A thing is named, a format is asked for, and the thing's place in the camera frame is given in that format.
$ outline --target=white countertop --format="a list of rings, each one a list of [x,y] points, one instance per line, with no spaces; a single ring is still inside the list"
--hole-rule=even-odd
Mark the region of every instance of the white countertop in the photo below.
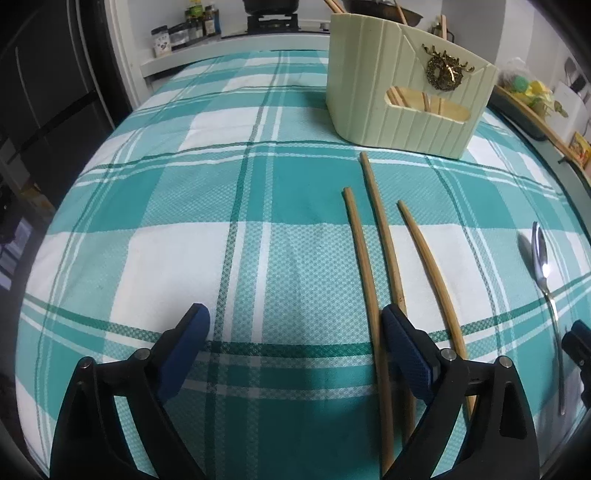
[[[143,62],[144,78],[198,60],[256,50],[328,50],[330,35],[325,33],[276,33],[243,37],[207,38],[191,47],[182,48],[164,57]]]

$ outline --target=jar lid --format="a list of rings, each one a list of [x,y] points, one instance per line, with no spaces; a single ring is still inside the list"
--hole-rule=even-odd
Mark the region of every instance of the jar lid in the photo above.
[[[179,23],[178,25],[175,25],[173,27],[170,27],[168,29],[168,33],[181,32],[181,31],[186,30],[188,28],[189,28],[189,26],[187,25],[187,23],[183,22],[183,23]]]
[[[158,33],[163,33],[168,31],[167,25],[162,25],[162,27],[158,27],[152,30],[152,35],[156,35]]]

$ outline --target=utensil holder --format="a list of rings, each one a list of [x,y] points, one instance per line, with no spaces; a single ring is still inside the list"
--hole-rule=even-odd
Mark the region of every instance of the utensil holder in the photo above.
[[[433,55],[422,45],[474,70],[462,70],[455,90],[436,89],[427,78]],[[326,103],[337,133],[355,144],[460,158],[497,75],[488,61],[418,28],[364,15],[331,16]],[[398,87],[407,105],[392,104],[390,87]]]

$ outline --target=table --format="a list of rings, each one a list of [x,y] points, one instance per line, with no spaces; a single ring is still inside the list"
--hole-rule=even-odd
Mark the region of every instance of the table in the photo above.
[[[327,52],[313,50],[192,64],[89,161],[50,226],[22,305],[18,407],[44,470],[78,359],[124,359],[200,302],[212,315],[206,348],[166,409],[209,478],[378,477],[375,374],[345,186],[382,306],[388,284],[361,148],[336,135],[324,103],[326,65]],[[449,345],[398,199],[442,270],[470,358],[503,354],[517,365],[544,462],[581,417],[580,381],[567,359],[567,414],[558,417],[550,315],[523,256],[537,220],[561,328],[588,322],[591,248],[567,196],[489,111],[459,161],[365,150],[408,317]],[[138,467],[151,471],[125,400],[118,408]],[[464,432],[460,419],[437,472],[453,464]]]

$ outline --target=black pot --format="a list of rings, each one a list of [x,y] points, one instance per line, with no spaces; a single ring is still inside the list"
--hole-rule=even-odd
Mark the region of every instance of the black pot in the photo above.
[[[343,0],[343,4],[350,14],[367,15],[402,23],[396,4],[387,0]],[[405,8],[402,8],[402,12],[409,27],[416,27],[422,19],[421,15]]]
[[[242,0],[249,15],[291,15],[300,6],[300,0]]]

